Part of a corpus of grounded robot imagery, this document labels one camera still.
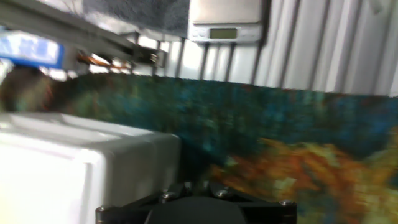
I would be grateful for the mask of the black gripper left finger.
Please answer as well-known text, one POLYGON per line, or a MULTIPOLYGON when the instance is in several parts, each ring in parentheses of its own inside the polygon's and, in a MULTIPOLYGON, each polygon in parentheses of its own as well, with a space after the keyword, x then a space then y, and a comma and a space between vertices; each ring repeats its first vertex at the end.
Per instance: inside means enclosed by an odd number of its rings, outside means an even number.
POLYGON ((95 223, 143 223, 155 206, 192 196, 192 187, 193 182, 182 182, 121 207, 102 205, 95 210, 95 223))

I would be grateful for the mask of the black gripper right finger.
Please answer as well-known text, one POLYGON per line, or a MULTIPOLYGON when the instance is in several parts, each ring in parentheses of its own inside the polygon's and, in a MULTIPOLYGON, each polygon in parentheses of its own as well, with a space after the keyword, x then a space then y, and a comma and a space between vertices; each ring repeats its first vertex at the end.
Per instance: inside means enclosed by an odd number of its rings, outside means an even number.
POLYGON ((268 202, 249 193, 219 182, 202 181, 195 183, 195 193, 229 202, 237 206, 237 212, 228 209, 228 214, 237 214, 246 223, 297 224, 297 204, 291 200, 268 202))

